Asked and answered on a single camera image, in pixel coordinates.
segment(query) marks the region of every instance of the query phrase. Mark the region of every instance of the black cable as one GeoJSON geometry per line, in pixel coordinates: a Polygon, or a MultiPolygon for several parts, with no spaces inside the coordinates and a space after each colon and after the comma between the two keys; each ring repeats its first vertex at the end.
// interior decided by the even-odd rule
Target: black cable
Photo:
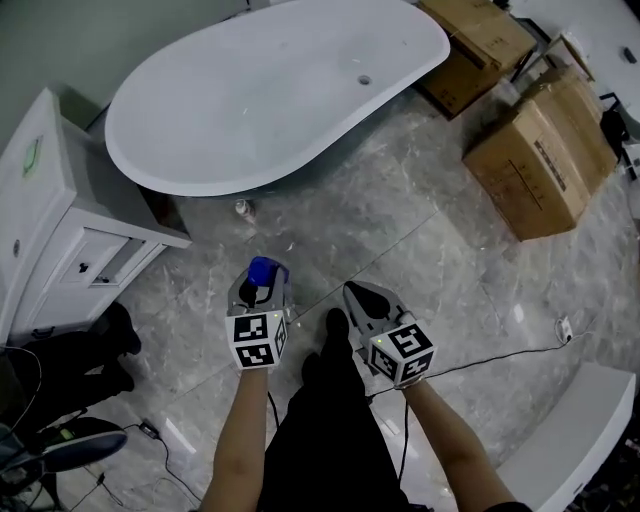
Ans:
{"type": "Polygon", "coordinates": [[[38,363],[38,385],[36,386],[36,390],[33,392],[33,396],[31,397],[31,400],[29,401],[29,403],[27,404],[26,409],[23,411],[23,413],[20,415],[20,417],[16,420],[16,422],[13,424],[13,427],[11,427],[11,429],[9,430],[9,432],[7,432],[4,436],[2,436],[2,438],[0,439],[0,445],[8,438],[11,436],[11,434],[13,434],[16,430],[16,427],[18,426],[18,424],[22,421],[22,418],[24,418],[26,416],[26,414],[29,412],[29,409],[31,409],[31,406],[33,405],[34,400],[36,399],[36,396],[38,396],[38,393],[40,391],[40,386],[42,385],[42,365],[40,364],[40,359],[38,359],[38,356],[35,355],[33,352],[31,352],[31,350],[27,350],[24,348],[20,348],[20,347],[3,347],[4,350],[17,350],[19,352],[25,352],[27,354],[31,354],[35,360],[36,363],[38,363]]]}
{"type": "Polygon", "coordinates": [[[27,510],[25,510],[25,512],[29,512],[31,510],[31,507],[33,507],[35,502],[38,501],[38,498],[42,494],[43,489],[44,489],[44,485],[40,484],[40,489],[38,489],[38,493],[36,494],[36,497],[33,498],[33,500],[31,500],[31,503],[29,503],[29,506],[27,507],[27,510]]]}
{"type": "Polygon", "coordinates": [[[158,438],[158,441],[162,443],[162,446],[164,446],[164,449],[167,452],[167,456],[164,459],[164,469],[166,469],[167,473],[169,473],[173,478],[175,478],[178,482],[184,485],[187,491],[189,491],[195,499],[197,499],[199,502],[202,502],[202,498],[199,498],[198,495],[195,492],[193,492],[191,488],[184,482],[184,480],[182,480],[182,478],[180,478],[178,475],[176,475],[173,471],[169,469],[169,447],[161,437],[158,438]]]}
{"type": "Polygon", "coordinates": [[[102,474],[98,477],[98,480],[96,481],[96,485],[95,485],[95,487],[94,487],[93,489],[91,489],[87,494],[85,494],[85,495],[82,497],[82,499],[81,499],[78,503],[76,503],[76,504],[71,508],[71,510],[69,510],[69,512],[73,512],[76,508],[78,508],[78,506],[80,505],[80,503],[82,503],[84,500],[86,500],[86,499],[91,495],[91,493],[93,493],[93,491],[95,491],[98,487],[100,487],[100,486],[102,485],[102,483],[103,483],[103,482],[104,482],[104,473],[102,473],[102,474]]]}
{"type": "Polygon", "coordinates": [[[276,403],[273,401],[273,397],[271,396],[271,391],[267,391],[267,396],[269,397],[269,402],[271,402],[271,408],[273,409],[273,417],[276,420],[276,429],[279,429],[280,420],[278,419],[278,411],[276,409],[276,403]]]}
{"type": "Polygon", "coordinates": [[[402,482],[404,474],[404,463],[407,461],[407,447],[409,446],[409,402],[404,402],[404,448],[402,449],[402,462],[400,463],[400,473],[398,473],[398,484],[402,482]]]}
{"type": "MultiPolygon", "coordinates": [[[[542,352],[552,352],[554,350],[560,350],[563,349],[564,347],[566,347],[569,343],[571,343],[572,341],[578,339],[579,337],[583,336],[584,334],[587,334],[586,332],[583,334],[580,334],[578,336],[574,336],[573,338],[571,338],[569,341],[562,343],[560,342],[560,345],[557,347],[548,347],[548,348],[536,348],[536,349],[526,349],[526,350],[518,350],[517,352],[511,352],[510,354],[504,354],[501,356],[494,356],[494,357],[489,357],[487,359],[481,359],[480,361],[474,361],[473,363],[467,363],[467,364],[463,364],[461,366],[454,366],[453,368],[449,368],[448,370],[444,370],[442,372],[439,373],[434,373],[433,375],[429,375],[428,377],[426,377],[426,380],[429,379],[433,379],[435,377],[440,377],[441,375],[446,375],[447,373],[452,373],[452,372],[457,372],[458,370],[466,370],[467,368],[471,368],[473,366],[478,366],[481,364],[485,364],[485,363],[490,363],[492,361],[498,361],[501,359],[509,359],[510,357],[514,357],[514,356],[518,356],[521,354],[539,354],[542,352]]],[[[378,395],[382,395],[383,393],[387,393],[389,391],[392,391],[396,388],[387,388],[384,389],[382,391],[378,391],[377,393],[374,393],[373,395],[368,395],[365,398],[367,399],[367,402],[369,404],[371,404],[373,402],[373,399],[378,396],[378,395]]],[[[402,450],[402,462],[400,463],[400,472],[398,473],[398,482],[402,481],[402,474],[404,473],[404,464],[407,458],[407,447],[409,445],[409,403],[406,402],[405,403],[405,410],[404,410],[404,448],[402,450]]]]}

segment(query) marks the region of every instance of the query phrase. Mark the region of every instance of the power cord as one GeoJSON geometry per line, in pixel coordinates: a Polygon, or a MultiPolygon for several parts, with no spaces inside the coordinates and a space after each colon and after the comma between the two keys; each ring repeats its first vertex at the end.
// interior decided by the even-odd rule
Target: power cord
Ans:
{"type": "Polygon", "coordinates": [[[147,437],[149,437],[150,439],[153,439],[154,441],[160,441],[162,443],[162,446],[164,446],[165,449],[165,459],[164,459],[164,469],[167,471],[167,473],[169,473],[173,478],[175,478],[178,482],[180,482],[182,485],[184,485],[185,489],[187,489],[187,491],[189,491],[189,493],[191,493],[191,495],[198,500],[198,502],[202,502],[202,498],[200,498],[195,492],[193,492],[193,490],[191,489],[191,487],[189,487],[187,485],[187,483],[182,480],[182,478],[180,478],[178,475],[176,475],[173,471],[171,471],[171,469],[169,469],[169,447],[167,446],[167,443],[164,442],[164,439],[162,439],[160,437],[160,432],[158,432],[158,430],[151,425],[150,423],[143,421],[142,423],[138,424],[138,423],[133,423],[131,425],[127,425],[126,427],[124,427],[122,430],[127,430],[129,428],[133,428],[133,427],[138,427],[138,429],[140,429],[140,431],[146,435],[147,437]]]}
{"type": "MultiPolygon", "coordinates": [[[[493,361],[498,361],[498,360],[501,360],[501,359],[509,359],[511,357],[522,355],[522,354],[540,354],[542,352],[552,352],[554,350],[561,350],[561,349],[565,348],[567,345],[569,345],[570,343],[572,343],[575,340],[577,340],[578,338],[582,338],[583,336],[586,336],[587,334],[593,334],[593,331],[588,331],[587,329],[589,329],[589,327],[591,327],[591,324],[593,324],[593,322],[596,320],[596,318],[597,317],[594,317],[593,320],[591,320],[589,325],[586,327],[585,332],[583,332],[581,334],[578,334],[577,336],[574,336],[574,337],[572,337],[571,339],[569,339],[567,341],[563,341],[562,338],[560,337],[560,335],[558,333],[559,320],[556,321],[555,326],[554,326],[554,331],[556,333],[556,338],[558,338],[558,341],[560,342],[560,345],[557,346],[557,347],[518,350],[517,352],[511,352],[510,354],[504,354],[504,355],[501,355],[501,356],[489,357],[487,359],[481,359],[479,361],[474,361],[472,363],[467,363],[467,364],[463,364],[463,365],[460,365],[460,366],[455,366],[453,368],[449,368],[448,370],[444,370],[444,371],[439,372],[439,373],[434,373],[433,375],[429,375],[425,379],[426,380],[433,379],[435,377],[440,377],[442,375],[446,375],[447,373],[457,372],[459,370],[466,370],[467,368],[472,368],[473,366],[479,366],[479,365],[482,365],[482,364],[491,363],[493,361]]],[[[367,403],[369,405],[371,405],[373,403],[373,399],[376,396],[382,395],[384,393],[388,393],[389,391],[393,391],[394,389],[396,389],[396,388],[391,387],[391,388],[384,389],[382,391],[378,391],[377,393],[373,393],[372,395],[366,396],[365,398],[367,400],[367,403]]],[[[407,459],[407,447],[408,447],[408,445],[409,445],[409,403],[405,401],[405,409],[404,409],[404,448],[402,450],[402,461],[400,463],[400,471],[398,472],[398,483],[402,482],[402,475],[404,474],[404,466],[405,466],[405,462],[406,462],[406,459],[407,459]]]]}
{"type": "Polygon", "coordinates": [[[162,446],[164,446],[164,449],[167,452],[167,456],[164,459],[164,469],[166,469],[167,473],[169,473],[173,478],[175,478],[178,482],[184,485],[185,489],[187,489],[187,491],[189,491],[191,495],[198,500],[198,502],[202,502],[202,498],[200,498],[195,492],[193,492],[191,488],[184,482],[184,480],[182,480],[182,478],[180,478],[178,475],[176,475],[173,471],[169,469],[169,447],[161,437],[158,437],[158,441],[162,443],[162,446]]]}
{"type": "Polygon", "coordinates": [[[8,438],[10,437],[16,430],[16,427],[18,426],[18,424],[22,421],[22,418],[25,417],[25,415],[29,412],[29,409],[31,409],[31,406],[33,405],[33,401],[36,399],[36,396],[38,396],[38,392],[40,391],[40,386],[42,385],[42,365],[40,364],[40,359],[38,359],[38,356],[35,355],[33,352],[31,352],[30,350],[24,349],[24,348],[20,348],[20,347],[7,347],[4,346],[3,347],[4,350],[17,350],[20,352],[24,352],[26,354],[30,354],[31,356],[33,356],[36,360],[36,363],[38,364],[38,385],[36,386],[36,390],[33,392],[33,396],[31,397],[31,400],[29,401],[29,403],[27,404],[27,408],[24,410],[24,412],[20,415],[20,417],[16,420],[16,422],[13,424],[13,427],[11,427],[11,429],[9,430],[9,432],[7,432],[4,436],[2,436],[2,438],[0,439],[0,445],[8,438]]]}
{"type": "Polygon", "coordinates": [[[29,505],[27,506],[27,510],[25,510],[25,512],[30,512],[31,511],[31,507],[33,507],[35,505],[36,501],[38,501],[38,498],[42,494],[42,490],[43,489],[44,489],[44,485],[40,484],[40,489],[38,489],[38,492],[36,493],[36,497],[31,500],[31,503],[29,503],[29,505]]]}
{"type": "Polygon", "coordinates": [[[76,508],[78,508],[80,506],[80,504],[86,500],[89,496],[91,496],[91,494],[93,493],[93,491],[95,491],[98,487],[100,487],[103,482],[104,482],[104,473],[102,473],[99,477],[98,480],[96,480],[96,485],[93,487],[93,489],[91,489],[87,494],[85,494],[78,503],[76,503],[73,507],[71,507],[71,509],[69,510],[69,512],[73,512],[76,508]]]}
{"type": "Polygon", "coordinates": [[[280,428],[280,420],[278,419],[278,411],[276,409],[276,403],[271,396],[271,391],[267,391],[267,396],[269,397],[269,402],[271,402],[271,408],[273,409],[273,417],[276,420],[276,430],[280,428]]]}

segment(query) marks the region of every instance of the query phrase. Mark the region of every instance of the white panel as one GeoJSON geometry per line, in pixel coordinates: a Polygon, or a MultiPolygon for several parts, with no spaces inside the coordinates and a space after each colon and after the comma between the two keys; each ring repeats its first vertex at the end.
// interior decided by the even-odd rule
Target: white panel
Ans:
{"type": "Polygon", "coordinates": [[[498,474],[534,512],[561,512],[622,435],[635,375],[584,363],[558,404],[498,474]]]}

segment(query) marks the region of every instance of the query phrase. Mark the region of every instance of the black shoe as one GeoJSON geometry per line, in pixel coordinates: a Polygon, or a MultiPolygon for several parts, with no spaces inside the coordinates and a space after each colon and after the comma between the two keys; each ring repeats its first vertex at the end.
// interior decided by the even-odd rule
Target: black shoe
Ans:
{"type": "Polygon", "coordinates": [[[302,384],[309,385],[320,371],[320,356],[315,352],[308,355],[302,363],[302,384]]]}
{"type": "Polygon", "coordinates": [[[136,387],[133,377],[117,361],[105,364],[102,375],[111,378],[120,391],[133,391],[136,387]]]}
{"type": "Polygon", "coordinates": [[[327,338],[348,338],[349,319],[340,308],[330,309],[325,319],[327,338]]]}
{"type": "Polygon", "coordinates": [[[122,304],[114,302],[104,314],[109,322],[109,328],[103,336],[108,336],[114,343],[122,346],[123,354],[139,354],[142,350],[142,343],[136,331],[133,330],[131,316],[129,316],[127,309],[122,304]]]}

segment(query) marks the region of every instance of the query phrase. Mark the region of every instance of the cabinet drawer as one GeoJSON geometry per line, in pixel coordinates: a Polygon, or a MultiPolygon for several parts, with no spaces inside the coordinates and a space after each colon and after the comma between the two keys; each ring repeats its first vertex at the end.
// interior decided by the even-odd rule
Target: cabinet drawer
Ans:
{"type": "Polygon", "coordinates": [[[128,241],[125,236],[82,228],[51,275],[50,287],[87,288],[128,241]]]}

